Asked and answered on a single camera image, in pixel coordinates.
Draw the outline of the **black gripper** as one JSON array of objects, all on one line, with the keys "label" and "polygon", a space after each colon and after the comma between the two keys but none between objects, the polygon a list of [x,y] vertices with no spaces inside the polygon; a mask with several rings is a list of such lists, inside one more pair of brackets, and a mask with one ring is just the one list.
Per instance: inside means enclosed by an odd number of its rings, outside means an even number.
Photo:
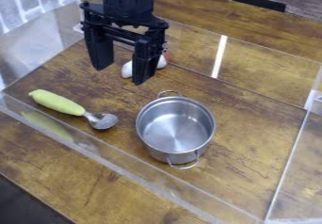
[{"label": "black gripper", "polygon": [[[164,43],[168,23],[154,15],[154,0],[101,0],[100,4],[84,1],[81,30],[84,32],[92,66],[97,71],[115,61],[113,41],[136,41],[137,36],[124,26],[147,28],[143,34],[155,43]],[[143,84],[156,72],[162,48],[149,40],[137,40],[132,56],[132,82]]]}]

